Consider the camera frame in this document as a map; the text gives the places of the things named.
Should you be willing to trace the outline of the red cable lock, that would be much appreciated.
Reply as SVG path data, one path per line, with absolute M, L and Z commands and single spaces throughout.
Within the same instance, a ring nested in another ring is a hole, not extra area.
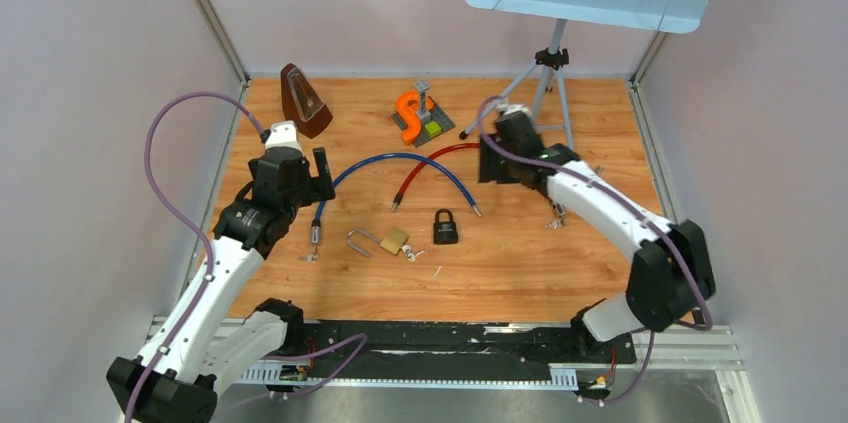
M 439 149 L 439 150 L 437 150 L 437 151 L 435 151 L 435 152 L 431 153 L 431 154 L 428 156 L 428 159 L 430 159 L 430 160 L 435 160 L 435 159 L 437 159 L 438 157 L 441 157 L 441 156 L 443 156 L 443 155 L 445 155 L 445 154 L 448 154 L 448 153 L 451 153 L 451 152 L 455 152 L 455 151 L 459 151 L 459 150 L 465 150 L 465 149 L 478 149 L 479 147 L 480 147 L 480 144 L 479 144 L 479 143 L 460 143 L 460 144 L 454 144 L 454 145 L 450 145 L 450 146 L 447 146 L 447 147 L 441 148 L 441 149 Z M 402 202 L 402 200 L 403 200 L 403 197 L 404 197 L 404 195 L 405 195 L 406 190 L 408 189 L 408 187 L 410 186 L 410 184 L 412 183 L 412 181 L 414 180 L 414 178 L 415 178 L 415 177 L 416 177 L 416 176 L 417 176 L 417 175 L 418 175 L 418 174 L 419 174 L 419 173 L 420 173 L 420 172 L 421 172 L 421 171 L 422 171 L 422 170 L 423 170 L 426 166 L 427 166 L 427 164 L 426 164 L 425 162 L 419 162 L 419 163 L 418 163 L 418 164 L 417 164 L 417 165 L 416 165 L 416 166 L 415 166 L 415 167 L 414 167 L 414 168 L 413 168 L 413 169 L 409 172 L 409 174 L 407 175 L 407 177 L 405 178 L 405 180 L 403 181 L 403 183 L 400 185 L 400 187 L 398 188 L 398 191 L 397 191 L 397 192 L 396 192 L 396 194 L 395 194 L 395 197 L 394 197 L 393 202 L 392 202 L 392 209 L 391 209 L 391 211 L 392 211 L 392 212 L 395 212 L 395 211 L 397 210 L 397 208 L 400 206 L 400 204 L 401 204 L 401 202 Z M 565 220 L 566 220 L 566 210 L 565 210 L 565 208 L 564 208 L 564 207 L 562 207 L 561 205 L 558 205 L 558 204 L 553 204 L 553 205 L 552 205 L 552 209 L 553 209 L 554 214 L 555 214 L 555 219 L 565 219 Z

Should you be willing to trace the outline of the small silver key bunch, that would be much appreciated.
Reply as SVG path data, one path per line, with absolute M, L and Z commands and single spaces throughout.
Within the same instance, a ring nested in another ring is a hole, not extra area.
M 316 251 L 312 251 L 309 254 L 299 256 L 298 259 L 300 261 L 304 261 L 304 262 L 308 262 L 308 263 L 315 263 L 318 259 L 318 254 L 317 254 Z

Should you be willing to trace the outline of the brass padlock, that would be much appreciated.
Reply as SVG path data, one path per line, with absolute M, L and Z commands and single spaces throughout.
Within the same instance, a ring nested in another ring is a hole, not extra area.
M 354 251 L 364 256 L 365 258 L 371 258 L 372 255 L 369 251 L 365 250 L 354 241 L 356 235 L 362 236 L 370 241 L 377 243 L 381 249 L 392 255 L 397 255 L 398 253 L 403 251 L 410 238 L 410 236 L 406 232 L 395 227 L 391 228 L 388 233 L 383 237 L 377 237 L 371 232 L 361 228 L 354 228 L 347 233 L 346 243 L 350 248 L 352 248 Z

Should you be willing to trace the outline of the red lock silver keys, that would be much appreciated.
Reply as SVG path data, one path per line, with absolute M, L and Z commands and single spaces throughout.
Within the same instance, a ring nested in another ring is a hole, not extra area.
M 550 223 L 546 224 L 545 227 L 551 228 L 551 229 L 557 229 L 557 228 L 563 228 L 566 224 L 567 224 L 567 221 L 565 219 L 555 219 L 555 220 L 551 221 Z

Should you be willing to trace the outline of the padlock silver keys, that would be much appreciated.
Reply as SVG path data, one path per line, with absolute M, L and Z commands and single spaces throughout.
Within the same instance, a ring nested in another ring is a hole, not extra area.
M 415 262 L 424 253 L 423 250 L 414 250 L 410 245 L 403 245 L 401 252 L 409 262 Z

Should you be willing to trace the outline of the small black padlock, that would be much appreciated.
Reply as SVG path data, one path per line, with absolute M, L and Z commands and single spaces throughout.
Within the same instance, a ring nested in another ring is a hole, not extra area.
M 452 245 L 458 242 L 458 227 L 453 213 L 447 208 L 438 209 L 434 216 L 433 243 L 435 245 Z

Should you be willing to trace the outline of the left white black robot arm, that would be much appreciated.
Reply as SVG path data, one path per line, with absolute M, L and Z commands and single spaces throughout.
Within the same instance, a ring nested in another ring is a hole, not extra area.
M 225 207 L 208 241 L 207 261 L 160 331 L 132 359 L 116 358 L 107 381 L 128 422 L 209 422 L 220 397 L 262 356 L 298 354 L 306 343 L 303 312 L 271 298 L 244 327 L 213 341 L 243 286 L 284 238 L 298 211 L 332 200 L 324 148 L 318 173 L 296 145 L 271 147 L 249 161 L 252 179 Z

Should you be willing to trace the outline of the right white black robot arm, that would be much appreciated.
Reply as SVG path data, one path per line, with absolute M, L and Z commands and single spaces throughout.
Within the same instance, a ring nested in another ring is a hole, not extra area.
M 580 311 L 571 346 L 596 360 L 611 340 L 639 330 L 662 332 L 716 292 L 702 228 L 673 223 L 636 204 L 605 182 L 563 144 L 547 146 L 522 105 L 498 113 L 494 132 L 482 134 L 482 180 L 517 182 L 575 212 L 630 261 L 625 290 Z

